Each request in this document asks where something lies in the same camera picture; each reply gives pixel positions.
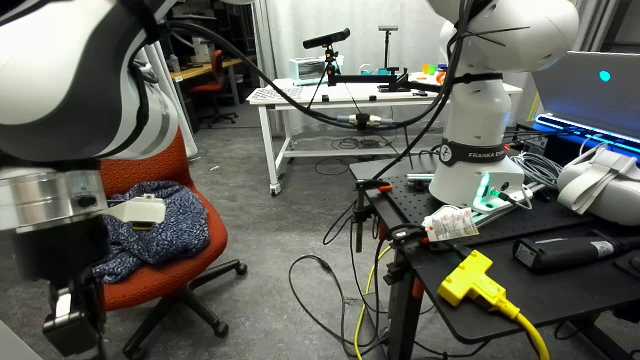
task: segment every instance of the yellow power connector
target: yellow power connector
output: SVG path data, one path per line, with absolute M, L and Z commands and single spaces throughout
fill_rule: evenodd
M 538 330 L 520 314 L 519 308 L 507 300 L 507 291 L 487 276 L 486 272 L 492 265 L 491 259 L 474 250 L 442 282 L 438 294 L 453 306 L 460 305 L 465 297 L 475 301 L 482 298 L 492 306 L 489 311 L 500 311 L 524 327 L 533 340 L 540 359 L 549 360 L 547 346 Z

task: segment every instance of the chair wheel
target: chair wheel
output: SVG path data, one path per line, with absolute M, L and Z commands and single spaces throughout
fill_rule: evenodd
M 213 331 L 216 333 L 216 337 L 224 339 L 229 335 L 229 325 L 226 322 L 220 322 Z
M 236 269 L 236 272 L 240 276 L 245 276 L 246 274 L 249 274 L 249 266 L 246 266 L 246 264 L 240 264 L 240 267 Z
M 147 357 L 147 349 L 143 347 L 139 347 L 130 354 L 124 353 L 124 356 L 128 360 L 144 360 Z

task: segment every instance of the white vr headset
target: white vr headset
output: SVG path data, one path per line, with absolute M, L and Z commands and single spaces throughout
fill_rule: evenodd
M 627 226 L 640 225 L 640 169 L 637 158 L 591 149 L 564 167 L 558 179 L 558 201 L 575 211 L 586 211 Z

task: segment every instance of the orange office chair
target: orange office chair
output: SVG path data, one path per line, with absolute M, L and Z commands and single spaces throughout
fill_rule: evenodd
M 212 95 L 210 96 L 210 99 L 213 103 L 213 108 L 216 110 L 216 113 L 214 115 L 208 115 L 206 117 L 200 118 L 200 120 L 209 120 L 207 122 L 207 126 L 209 128 L 213 127 L 213 125 L 220 120 L 231 120 L 231 123 L 235 124 L 236 119 L 238 118 L 237 113 L 220 113 L 220 107 L 218 106 L 218 102 L 216 101 L 215 94 L 221 94 L 225 91 L 226 81 L 222 63 L 222 50 L 217 50 L 211 56 L 211 73 L 216 80 L 206 85 L 196 86 L 189 90 L 189 97 L 192 99 L 201 95 Z
M 231 270 L 238 275 L 246 275 L 248 268 L 239 260 L 233 260 L 207 269 L 227 247 L 227 229 L 218 212 L 193 184 L 180 130 L 171 146 L 161 154 L 136 161 L 106 160 L 102 162 L 100 174 L 108 197 L 126 193 L 135 184 L 145 181 L 175 181 L 191 189 L 209 212 L 211 243 L 201 253 L 163 265 L 147 265 L 123 282 L 104 285 L 106 311 L 134 307 L 162 298 L 127 342 L 122 350 L 124 355 L 129 360 L 142 360 L 147 351 L 140 345 L 178 302 L 185 303 L 206 321 L 217 337 L 227 336 L 229 326 L 221 322 L 193 290 Z

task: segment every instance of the blue patterned cloth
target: blue patterned cloth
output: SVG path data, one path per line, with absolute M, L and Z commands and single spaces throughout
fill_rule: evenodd
M 151 231 L 133 231 L 131 224 L 104 217 L 111 254 L 93 269 L 106 284 L 125 280 L 146 264 L 160 264 L 194 256 L 211 242 L 207 210 L 191 190 L 173 181 L 141 183 L 113 200 L 131 200 L 146 193 L 164 199 L 166 218 Z

